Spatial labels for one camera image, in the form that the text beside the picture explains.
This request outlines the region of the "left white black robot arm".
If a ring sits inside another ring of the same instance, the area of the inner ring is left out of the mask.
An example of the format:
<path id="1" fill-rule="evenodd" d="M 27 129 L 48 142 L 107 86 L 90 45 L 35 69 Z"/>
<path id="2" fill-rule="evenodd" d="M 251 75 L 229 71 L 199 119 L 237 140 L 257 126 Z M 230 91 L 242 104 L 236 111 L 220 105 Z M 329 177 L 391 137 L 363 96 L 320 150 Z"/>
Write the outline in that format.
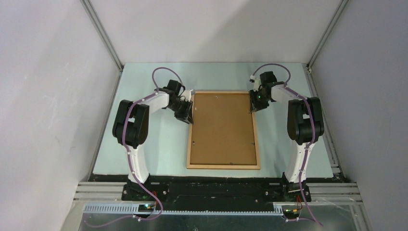
<path id="1" fill-rule="evenodd" d="M 193 124 L 192 106 L 194 89 L 186 89 L 180 82 L 170 80 L 168 85 L 157 88 L 150 95 L 137 101 L 122 100 L 115 116 L 112 134 L 127 152 L 131 182 L 138 183 L 133 193 L 140 200 L 151 197 L 143 144 L 149 132 L 150 115 L 161 109 L 170 109 L 174 117 L 188 125 Z"/>

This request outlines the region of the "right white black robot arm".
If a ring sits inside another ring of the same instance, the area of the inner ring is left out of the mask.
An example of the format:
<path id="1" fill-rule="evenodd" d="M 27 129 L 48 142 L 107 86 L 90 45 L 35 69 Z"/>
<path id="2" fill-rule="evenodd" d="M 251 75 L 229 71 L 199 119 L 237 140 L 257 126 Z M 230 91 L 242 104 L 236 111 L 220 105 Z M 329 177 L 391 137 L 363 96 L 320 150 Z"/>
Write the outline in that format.
<path id="1" fill-rule="evenodd" d="M 273 72 L 251 75 L 250 111 L 266 109 L 270 103 L 287 107 L 287 133 L 292 140 L 293 154 L 282 174 L 280 196 L 292 201 L 306 188 L 306 168 L 310 153 L 324 133 L 321 102 L 318 97 L 305 97 L 283 81 L 277 81 Z"/>

